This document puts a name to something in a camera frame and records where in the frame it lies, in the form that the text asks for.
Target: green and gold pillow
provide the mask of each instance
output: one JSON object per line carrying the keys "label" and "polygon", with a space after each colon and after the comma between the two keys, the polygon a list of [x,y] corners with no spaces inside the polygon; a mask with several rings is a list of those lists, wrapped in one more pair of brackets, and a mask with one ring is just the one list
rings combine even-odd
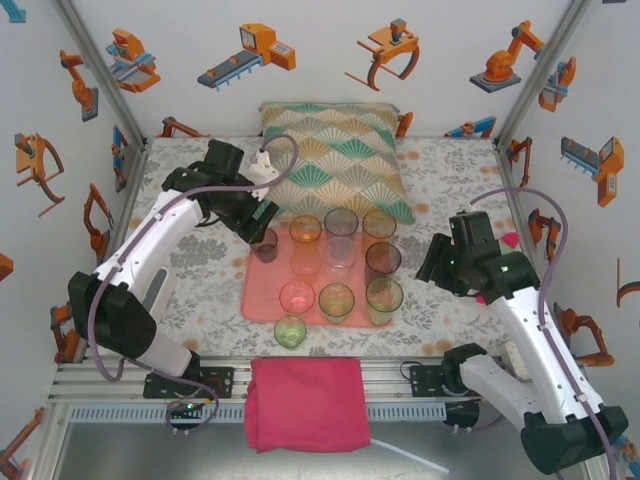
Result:
{"label": "green and gold pillow", "polygon": [[[266,197],[282,208],[280,219],[323,219],[332,208],[347,207],[360,218],[379,208],[399,223],[414,222],[395,157],[393,105],[266,103],[260,111],[265,138],[287,133],[299,145],[294,170]],[[282,172],[291,161],[291,142],[276,139],[268,150]]]}

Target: orange glass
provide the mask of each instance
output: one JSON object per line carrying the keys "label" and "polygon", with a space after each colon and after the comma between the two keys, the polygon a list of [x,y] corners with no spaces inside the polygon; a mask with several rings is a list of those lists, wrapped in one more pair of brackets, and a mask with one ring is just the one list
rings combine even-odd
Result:
{"label": "orange glass", "polygon": [[366,252],[377,242],[391,242],[398,223],[393,215],[384,210],[373,210],[362,219],[362,248]]}
{"label": "orange glass", "polygon": [[289,235],[296,246],[316,246],[322,234],[322,224],[316,217],[300,215],[289,225]]}

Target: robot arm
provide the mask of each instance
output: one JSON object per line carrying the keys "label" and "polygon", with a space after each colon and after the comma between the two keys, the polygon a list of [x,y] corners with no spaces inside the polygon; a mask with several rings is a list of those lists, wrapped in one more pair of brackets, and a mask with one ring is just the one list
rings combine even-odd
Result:
{"label": "robot arm", "polygon": [[533,388],[509,376],[475,344],[445,354],[447,388],[472,389],[487,398],[520,430],[529,459],[543,473],[600,455],[604,447],[587,406],[611,442],[627,428],[627,418],[619,407],[605,406],[582,375],[546,305],[547,321],[538,320],[540,281],[530,262],[521,252],[500,253],[485,212],[461,213],[449,221],[452,237],[434,235],[416,278],[457,296],[482,295],[518,347]]}
{"label": "robot arm", "polygon": [[[215,214],[245,242],[260,241],[278,205],[270,203],[264,209],[264,193],[226,191],[196,194],[183,198],[163,211],[169,202],[197,187],[226,185],[252,186],[249,179],[238,174],[244,152],[233,145],[211,140],[205,159],[189,168],[177,168],[163,183],[153,208],[136,231],[93,275],[77,272],[69,282],[69,298],[78,334],[88,339],[89,310],[100,285],[111,274],[100,299],[95,318],[96,343],[126,358],[174,377],[197,380],[198,356],[173,342],[157,329],[159,318],[153,318],[143,304],[160,267],[178,242],[203,218]],[[250,169],[259,182],[272,180],[278,173],[270,167],[261,152],[264,168]],[[133,244],[139,232],[142,240]]]}

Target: table surface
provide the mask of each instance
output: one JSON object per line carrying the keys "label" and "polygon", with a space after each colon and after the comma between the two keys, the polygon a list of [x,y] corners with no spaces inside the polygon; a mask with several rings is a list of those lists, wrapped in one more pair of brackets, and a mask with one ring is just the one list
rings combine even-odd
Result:
{"label": "table surface", "polygon": [[[254,158],[259,137],[221,138]],[[202,160],[207,138],[157,138],[129,224],[133,232],[151,209],[161,184],[176,167]],[[170,256],[178,281],[159,328],[201,355],[223,356],[441,356],[452,346],[476,342],[490,354],[507,338],[501,322],[474,299],[414,279],[434,233],[449,231],[448,218],[475,196],[502,187],[489,139],[405,138],[397,158],[413,225],[399,225],[394,244],[402,253],[395,278],[405,289],[401,315],[384,329],[309,326],[305,342],[285,350],[273,324],[249,322],[240,313],[249,247],[221,224],[195,229]],[[495,235],[514,231],[503,194],[482,202]],[[275,226],[280,226],[274,219]]]}

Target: drinking glass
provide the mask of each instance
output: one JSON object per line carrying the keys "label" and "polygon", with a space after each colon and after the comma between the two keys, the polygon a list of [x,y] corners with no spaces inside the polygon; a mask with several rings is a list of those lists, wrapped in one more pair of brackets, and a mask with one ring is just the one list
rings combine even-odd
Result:
{"label": "drinking glass", "polygon": [[388,324],[402,305],[404,292],[398,282],[389,277],[378,277],[367,287],[369,320],[374,327]]}
{"label": "drinking glass", "polygon": [[262,241],[252,243],[249,247],[262,263],[271,263],[278,256],[278,234],[267,228]]}
{"label": "drinking glass", "polygon": [[391,275],[402,263],[402,254],[394,245],[386,242],[374,243],[364,257],[364,284],[369,285],[378,277]]}
{"label": "drinking glass", "polygon": [[322,270],[322,257],[315,249],[298,248],[291,254],[289,265],[295,278],[315,283]]}
{"label": "drinking glass", "polygon": [[311,215],[300,215],[289,224],[289,235],[291,235],[296,247],[317,245],[321,233],[320,221]]}
{"label": "drinking glass", "polygon": [[276,323],[273,329],[276,341],[285,348],[293,349],[307,337],[307,326],[297,315],[287,315]]}
{"label": "drinking glass", "polygon": [[344,237],[353,240],[359,224],[358,216],[352,210],[344,207],[334,208],[324,217],[324,230],[327,232],[327,239]]}
{"label": "drinking glass", "polygon": [[342,283],[330,283],[318,295],[318,305],[324,313],[324,318],[334,324],[342,323],[353,310],[355,303],[353,292]]}
{"label": "drinking glass", "polygon": [[376,242],[390,242],[398,223],[393,215],[384,210],[373,210],[362,219],[363,251]]}
{"label": "drinking glass", "polygon": [[327,277],[346,281],[356,264],[356,245],[347,237],[333,237],[322,247]]}
{"label": "drinking glass", "polygon": [[309,310],[316,299],[316,292],[307,282],[292,280],[280,290],[280,305],[288,313],[300,314]]}

